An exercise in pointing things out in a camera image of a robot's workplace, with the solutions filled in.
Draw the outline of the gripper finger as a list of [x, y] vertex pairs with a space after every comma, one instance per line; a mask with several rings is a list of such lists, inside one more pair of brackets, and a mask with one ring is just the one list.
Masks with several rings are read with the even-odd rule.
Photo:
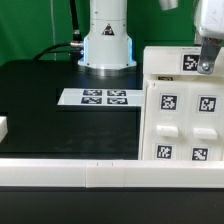
[[222, 46], [221, 39], [203, 37], [197, 65], [200, 74], [210, 75], [214, 71], [215, 61]]

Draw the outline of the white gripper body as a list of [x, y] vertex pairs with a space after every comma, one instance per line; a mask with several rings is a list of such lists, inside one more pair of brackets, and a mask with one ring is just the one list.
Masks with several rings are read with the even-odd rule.
[[199, 0], [194, 25], [202, 37], [224, 40], [224, 0]]

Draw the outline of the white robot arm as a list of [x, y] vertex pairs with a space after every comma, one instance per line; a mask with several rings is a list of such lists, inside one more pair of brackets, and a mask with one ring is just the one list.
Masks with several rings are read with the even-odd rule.
[[[120, 71], [135, 67], [132, 39], [127, 34], [127, 0], [89, 0], [90, 31], [84, 38], [84, 56], [79, 66]], [[201, 37], [196, 69], [212, 74], [224, 41], [224, 0], [197, 0], [194, 25]]]

